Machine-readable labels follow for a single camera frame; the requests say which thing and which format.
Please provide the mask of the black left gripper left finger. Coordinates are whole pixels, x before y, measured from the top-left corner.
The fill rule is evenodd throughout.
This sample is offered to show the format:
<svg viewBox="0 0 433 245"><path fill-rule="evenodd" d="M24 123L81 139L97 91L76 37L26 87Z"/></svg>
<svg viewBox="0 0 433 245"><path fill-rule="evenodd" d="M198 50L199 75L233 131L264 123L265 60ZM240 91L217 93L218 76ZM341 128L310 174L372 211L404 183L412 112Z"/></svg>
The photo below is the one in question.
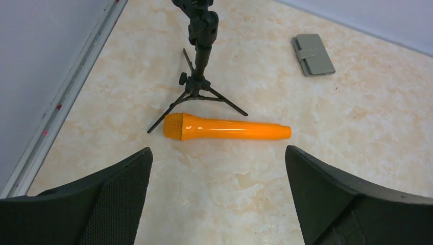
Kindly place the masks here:
<svg viewBox="0 0 433 245"><path fill-rule="evenodd" d="M36 196L1 200L1 244L134 244L153 154L144 148Z"/></svg>

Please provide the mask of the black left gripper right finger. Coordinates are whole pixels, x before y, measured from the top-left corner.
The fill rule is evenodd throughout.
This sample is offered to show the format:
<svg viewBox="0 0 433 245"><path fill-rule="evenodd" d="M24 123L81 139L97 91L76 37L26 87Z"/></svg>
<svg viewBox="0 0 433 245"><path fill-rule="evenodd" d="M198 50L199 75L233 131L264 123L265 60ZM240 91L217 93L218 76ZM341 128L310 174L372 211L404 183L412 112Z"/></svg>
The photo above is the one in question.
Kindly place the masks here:
<svg viewBox="0 0 433 245"><path fill-rule="evenodd" d="M432 199L389 189L300 148L285 151L306 244L432 244Z"/></svg>

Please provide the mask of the grey leather card holder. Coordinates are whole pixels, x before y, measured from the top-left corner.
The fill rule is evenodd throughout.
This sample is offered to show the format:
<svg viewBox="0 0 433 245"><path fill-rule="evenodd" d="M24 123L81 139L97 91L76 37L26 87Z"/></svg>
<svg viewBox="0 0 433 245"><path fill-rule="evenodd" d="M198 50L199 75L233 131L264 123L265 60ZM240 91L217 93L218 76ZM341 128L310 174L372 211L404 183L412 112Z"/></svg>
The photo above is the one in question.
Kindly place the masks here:
<svg viewBox="0 0 433 245"><path fill-rule="evenodd" d="M329 76L336 72L318 34L299 34L292 38L292 45L306 77Z"/></svg>

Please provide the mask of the orange toy microphone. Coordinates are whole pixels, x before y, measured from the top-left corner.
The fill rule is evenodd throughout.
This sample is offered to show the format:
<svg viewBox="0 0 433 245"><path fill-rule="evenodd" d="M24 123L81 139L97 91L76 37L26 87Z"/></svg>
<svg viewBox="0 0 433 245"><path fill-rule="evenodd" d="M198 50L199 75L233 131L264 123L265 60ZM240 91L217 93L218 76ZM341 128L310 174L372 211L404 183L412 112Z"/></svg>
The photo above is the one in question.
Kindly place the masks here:
<svg viewBox="0 0 433 245"><path fill-rule="evenodd" d="M173 113L163 123L165 137L175 140L228 138L281 140L292 136L289 126L250 121L201 118L187 113Z"/></svg>

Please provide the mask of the black tripod microphone stand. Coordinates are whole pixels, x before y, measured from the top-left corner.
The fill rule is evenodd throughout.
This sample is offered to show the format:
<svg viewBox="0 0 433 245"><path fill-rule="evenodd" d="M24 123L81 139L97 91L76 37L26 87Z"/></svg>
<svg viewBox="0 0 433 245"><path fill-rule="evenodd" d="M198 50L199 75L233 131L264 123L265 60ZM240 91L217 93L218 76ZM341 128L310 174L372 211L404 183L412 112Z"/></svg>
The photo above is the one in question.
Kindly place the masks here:
<svg viewBox="0 0 433 245"><path fill-rule="evenodd" d="M191 75L185 72L180 75L179 84L185 86L184 92L170 104L169 108L148 129L147 133L150 134L176 105L186 101L223 102L241 115L248 116L247 112L214 90L211 87L211 83L204 77L204 71L208 65L212 45L217 38L219 27L218 14L208 10L213 5L213 1L177 0L172 1L172 3L181 9L190 20L188 25L188 40L195 47L195 62L191 62L186 49L183 49L184 57L191 71Z"/></svg>

